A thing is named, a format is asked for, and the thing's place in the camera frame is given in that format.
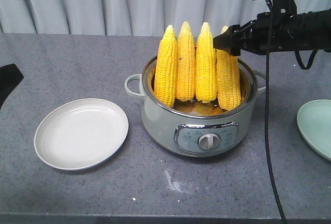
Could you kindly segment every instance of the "pot rim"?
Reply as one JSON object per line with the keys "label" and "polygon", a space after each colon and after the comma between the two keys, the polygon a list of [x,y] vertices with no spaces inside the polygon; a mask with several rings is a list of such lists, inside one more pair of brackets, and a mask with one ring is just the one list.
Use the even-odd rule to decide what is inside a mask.
{"label": "pot rim", "polygon": [[187,114],[187,113],[175,110],[173,108],[170,108],[167,105],[165,105],[163,102],[158,100],[148,86],[148,76],[149,76],[149,73],[151,72],[151,70],[153,69],[153,63],[156,63],[156,59],[157,59],[157,56],[153,57],[144,67],[141,82],[142,82],[142,86],[143,86],[143,89],[144,89],[146,95],[154,103],[156,103],[158,106],[160,106],[161,108],[163,108],[164,110],[166,110],[168,112],[171,112],[176,115],[183,116],[183,117],[188,117],[188,118],[194,118],[194,119],[200,119],[200,120],[214,120],[214,119],[224,118],[224,117],[233,116],[235,114],[241,113],[255,102],[255,99],[257,97],[257,91],[258,91],[258,83],[257,83],[256,76],[255,76],[253,70],[245,62],[243,62],[241,59],[238,59],[239,66],[241,65],[246,70],[246,72],[249,73],[249,75],[247,75],[247,73],[245,73],[245,71],[243,71],[243,73],[248,78],[249,85],[250,85],[250,91],[249,91],[248,96],[246,97],[245,101],[242,102],[238,107],[236,107],[235,109],[230,110],[226,113],[219,114],[219,115],[191,115],[191,114]]}

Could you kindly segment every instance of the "gray curtain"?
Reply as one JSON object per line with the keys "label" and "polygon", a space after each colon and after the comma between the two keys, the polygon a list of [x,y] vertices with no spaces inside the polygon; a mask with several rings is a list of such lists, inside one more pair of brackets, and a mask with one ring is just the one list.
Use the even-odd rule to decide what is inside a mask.
{"label": "gray curtain", "polygon": [[[331,0],[295,1],[299,13],[331,7]],[[187,20],[197,37],[204,21],[218,35],[266,10],[251,0],[0,0],[0,32],[162,36]]]}

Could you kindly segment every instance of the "control panel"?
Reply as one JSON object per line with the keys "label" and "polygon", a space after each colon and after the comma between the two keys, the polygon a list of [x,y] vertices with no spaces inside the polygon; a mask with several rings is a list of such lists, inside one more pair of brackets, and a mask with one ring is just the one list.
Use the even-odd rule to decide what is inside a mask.
{"label": "control panel", "polygon": [[237,138],[238,122],[218,125],[182,124],[176,128],[175,142],[188,152],[216,152],[232,146]]}

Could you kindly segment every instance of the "speckled countertop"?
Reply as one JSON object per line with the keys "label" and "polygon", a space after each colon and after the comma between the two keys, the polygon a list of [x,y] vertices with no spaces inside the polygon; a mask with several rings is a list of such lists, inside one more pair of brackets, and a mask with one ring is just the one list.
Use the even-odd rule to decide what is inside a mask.
{"label": "speckled countertop", "polygon": [[[127,96],[124,81],[142,72],[159,40],[0,34],[0,66],[15,63],[25,76],[0,110],[0,222],[280,223],[265,158],[263,97],[246,137],[216,157],[175,155],[144,129],[142,104]],[[263,56],[243,52],[241,59],[264,70]],[[292,53],[270,59],[270,149],[284,212],[293,223],[331,220],[331,162],[296,127],[302,104],[331,98],[330,59],[318,53],[309,71],[296,66]],[[51,168],[34,151],[36,128],[49,112],[81,98],[119,105],[128,116],[128,136],[94,168]]]}

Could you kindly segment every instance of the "corn on the cob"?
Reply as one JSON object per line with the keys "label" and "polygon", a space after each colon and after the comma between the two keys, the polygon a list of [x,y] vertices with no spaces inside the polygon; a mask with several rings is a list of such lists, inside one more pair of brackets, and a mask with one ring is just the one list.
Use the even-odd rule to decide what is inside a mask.
{"label": "corn on the cob", "polygon": [[[228,29],[224,26],[221,33]],[[242,99],[238,57],[223,50],[216,50],[218,103],[222,109],[236,108]]]}
{"label": "corn on the cob", "polygon": [[210,26],[204,22],[197,42],[195,61],[195,97],[210,102],[217,97],[216,56]]}
{"label": "corn on the cob", "polygon": [[165,105],[172,107],[176,97],[178,46],[175,30],[169,25],[160,41],[157,55],[154,94]]}
{"label": "corn on the cob", "polygon": [[178,36],[178,76],[176,98],[190,101],[195,94],[195,43],[190,24],[182,24]]}

